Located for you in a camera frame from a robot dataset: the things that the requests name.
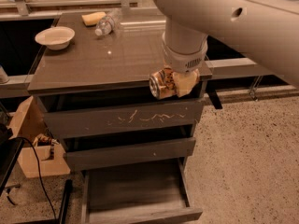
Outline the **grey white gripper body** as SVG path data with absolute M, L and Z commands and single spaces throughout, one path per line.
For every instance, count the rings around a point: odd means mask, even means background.
M 198 43 L 199 48 L 191 53 L 175 51 L 166 44 L 165 34 L 162 36 L 164 61 L 175 72 L 189 73 L 199 68 L 205 60 L 207 52 L 207 36 L 204 35 Z

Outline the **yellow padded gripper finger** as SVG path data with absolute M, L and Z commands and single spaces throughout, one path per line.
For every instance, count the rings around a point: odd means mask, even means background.
M 193 87 L 198 83 L 199 71 L 194 70 L 187 73 L 173 73 L 173 79 L 176 86 L 176 93 L 178 97 L 188 95 Z

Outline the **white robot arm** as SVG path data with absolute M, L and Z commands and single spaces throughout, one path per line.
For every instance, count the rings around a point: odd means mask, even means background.
M 190 72 L 210 35 L 299 87 L 299 11 L 290 0 L 153 0 L 166 16 L 163 48 L 174 71 Z

